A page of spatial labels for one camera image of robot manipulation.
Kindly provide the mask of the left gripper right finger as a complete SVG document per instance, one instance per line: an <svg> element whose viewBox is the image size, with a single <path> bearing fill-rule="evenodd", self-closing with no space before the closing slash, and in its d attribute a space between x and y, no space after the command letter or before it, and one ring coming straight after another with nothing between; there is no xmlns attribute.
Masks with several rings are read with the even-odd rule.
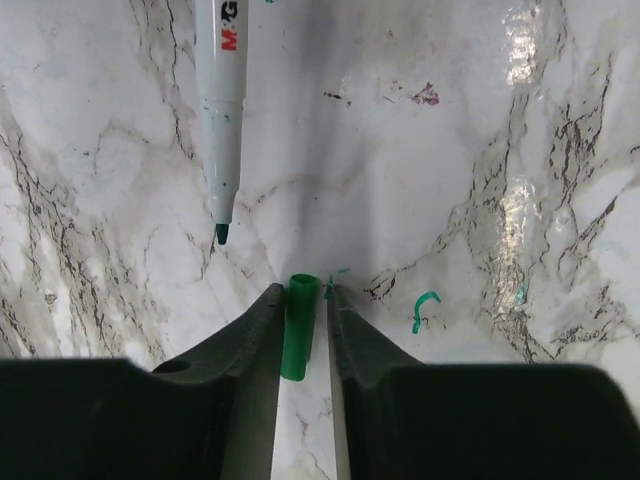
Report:
<svg viewBox="0 0 640 480"><path fill-rule="evenodd" d="M341 479L635 479L639 427L576 364L425 364L328 295Z"/></svg>

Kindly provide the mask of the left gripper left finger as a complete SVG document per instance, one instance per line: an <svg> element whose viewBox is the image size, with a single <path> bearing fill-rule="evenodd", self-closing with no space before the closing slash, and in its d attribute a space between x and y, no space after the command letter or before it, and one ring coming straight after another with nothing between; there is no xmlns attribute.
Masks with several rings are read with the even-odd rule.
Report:
<svg viewBox="0 0 640 480"><path fill-rule="evenodd" d="M266 479L285 290L152 371L126 359L5 360L5 479Z"/></svg>

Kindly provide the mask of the green whiteboard marker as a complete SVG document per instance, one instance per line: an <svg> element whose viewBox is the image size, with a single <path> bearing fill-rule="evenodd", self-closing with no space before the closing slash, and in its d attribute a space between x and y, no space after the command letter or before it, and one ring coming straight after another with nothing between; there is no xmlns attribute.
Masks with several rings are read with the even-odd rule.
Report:
<svg viewBox="0 0 640 480"><path fill-rule="evenodd" d="M247 0L194 3L195 68L204 169L215 235L227 242L240 185L249 32Z"/></svg>

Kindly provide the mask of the green marker cap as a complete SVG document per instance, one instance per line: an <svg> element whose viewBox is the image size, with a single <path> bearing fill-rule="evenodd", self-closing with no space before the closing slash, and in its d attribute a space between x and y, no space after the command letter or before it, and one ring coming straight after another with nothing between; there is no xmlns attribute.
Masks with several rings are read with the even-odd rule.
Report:
<svg viewBox="0 0 640 480"><path fill-rule="evenodd" d="M286 289L286 318L280 373L290 381L305 378L311 357L319 280L309 274L294 274Z"/></svg>

